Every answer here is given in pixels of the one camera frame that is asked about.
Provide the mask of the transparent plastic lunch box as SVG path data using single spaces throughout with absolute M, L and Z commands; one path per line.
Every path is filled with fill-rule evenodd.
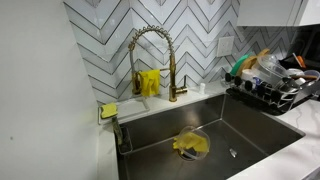
M 288 76 L 287 70 L 274 55 L 259 56 L 251 70 L 256 77 L 272 86 L 276 86 L 280 80 Z

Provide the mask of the dish brush in caddy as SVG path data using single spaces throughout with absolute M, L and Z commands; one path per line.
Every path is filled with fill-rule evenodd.
M 120 128 L 117 116 L 112 118 L 112 125 L 113 125 L 114 133 L 117 136 L 118 145 L 122 145 L 123 144 L 123 134 L 122 134 L 122 130 Z

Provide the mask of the gold spring kitchen faucet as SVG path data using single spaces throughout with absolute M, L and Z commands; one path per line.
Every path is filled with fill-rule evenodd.
M 164 71 L 170 72 L 170 85 L 169 85 L 169 101 L 170 102 L 176 102 L 177 101 L 177 95 L 183 94 L 187 92 L 186 85 L 183 85 L 182 87 L 176 86 L 176 62 L 175 62 L 175 51 L 173 49 L 173 42 L 172 38 L 170 37 L 170 34 L 159 26 L 146 26 L 142 29 L 139 29 L 132 37 L 132 40 L 130 41 L 128 45 L 129 49 L 129 59 L 131 63 L 132 68 L 132 93 L 137 95 L 142 92 L 142 85 L 141 85 L 141 79 L 139 77 L 140 72 L 137 71 L 134 67 L 134 61 L 133 61 L 133 51 L 135 49 L 135 45 L 138 41 L 138 39 L 148 33 L 148 32 L 155 32 L 157 33 L 162 39 L 165 39 L 168 43 L 168 50 L 169 50 L 169 67 L 164 68 Z

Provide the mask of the yellow rubber glove on faucet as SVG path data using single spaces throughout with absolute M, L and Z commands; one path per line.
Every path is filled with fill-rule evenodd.
M 139 75 L 141 79 L 141 94 L 143 96 L 157 95 L 160 86 L 160 70 L 141 71 Z

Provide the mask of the clear sponge tray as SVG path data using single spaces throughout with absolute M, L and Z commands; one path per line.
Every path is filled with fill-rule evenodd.
M 117 116 L 118 120 L 122 120 L 131 116 L 146 113 L 150 110 L 149 105 L 144 97 L 132 98 L 125 101 L 115 102 L 117 106 L 118 114 L 112 117 L 102 119 L 100 116 L 101 109 L 98 108 L 98 124 L 103 125 L 111 121 L 111 119 Z

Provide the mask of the yellow green sponge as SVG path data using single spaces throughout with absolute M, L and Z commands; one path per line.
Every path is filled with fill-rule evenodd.
M 117 106 L 115 103 L 102 105 L 100 109 L 101 109 L 100 116 L 102 119 L 106 119 L 118 114 Z

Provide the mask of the clear glass bowl in sink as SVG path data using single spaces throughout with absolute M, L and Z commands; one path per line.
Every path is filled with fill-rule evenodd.
M 173 148 L 193 160 L 202 160 L 210 151 L 210 138 L 193 126 L 184 127 L 174 139 Z

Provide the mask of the clear sink caddy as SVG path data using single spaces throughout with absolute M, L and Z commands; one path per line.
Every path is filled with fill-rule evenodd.
M 129 130 L 127 127 L 121 127 L 116 133 L 118 151 L 121 155 L 130 153 L 133 150 Z

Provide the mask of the stainless steel sink basin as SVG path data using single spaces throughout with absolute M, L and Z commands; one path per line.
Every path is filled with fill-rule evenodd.
M 226 180 L 303 137 L 226 94 L 122 126 L 129 130 L 133 150 L 117 155 L 120 180 Z M 211 147 L 204 159 L 193 160 L 172 148 L 186 126 L 209 136 Z M 229 148 L 237 152 L 236 158 Z

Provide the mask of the wooden cutting board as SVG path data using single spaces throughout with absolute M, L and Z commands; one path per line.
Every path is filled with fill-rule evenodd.
M 263 49 L 261 52 L 259 52 L 257 55 L 255 56 L 250 56 L 247 59 L 245 59 L 243 61 L 243 63 L 240 65 L 236 75 L 237 76 L 241 76 L 242 75 L 242 71 L 244 69 L 250 69 L 257 61 L 257 58 L 259 56 L 264 56 L 266 54 L 268 54 L 270 52 L 270 50 L 268 48 Z

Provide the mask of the sink drain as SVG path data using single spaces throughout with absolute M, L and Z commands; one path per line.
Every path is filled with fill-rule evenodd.
M 233 158 L 236 158 L 236 157 L 237 157 L 237 152 L 236 152 L 234 149 L 229 148 L 229 152 L 230 152 L 230 154 L 231 154 L 231 156 L 232 156 Z

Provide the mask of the white upper cabinet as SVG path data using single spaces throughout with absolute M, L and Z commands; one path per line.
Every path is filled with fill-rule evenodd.
M 238 26 L 300 27 L 320 23 L 320 0 L 240 0 Z

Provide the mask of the clear bowl far right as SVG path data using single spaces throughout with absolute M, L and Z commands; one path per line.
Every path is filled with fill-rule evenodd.
M 317 70 L 306 70 L 306 71 L 304 71 L 304 75 L 315 76 L 316 81 L 318 81 L 320 79 L 320 72 Z

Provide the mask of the white wall outlet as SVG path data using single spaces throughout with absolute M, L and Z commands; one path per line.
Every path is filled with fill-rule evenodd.
M 217 56 L 227 56 L 232 54 L 234 37 L 221 37 L 218 41 L 218 49 L 217 49 Z

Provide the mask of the orange handled utensil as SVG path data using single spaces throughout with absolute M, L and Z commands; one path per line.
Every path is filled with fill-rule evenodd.
M 299 66 L 302 68 L 306 68 L 306 65 L 304 63 L 304 60 L 301 56 L 297 56 L 295 53 L 292 53 L 296 61 L 298 62 Z

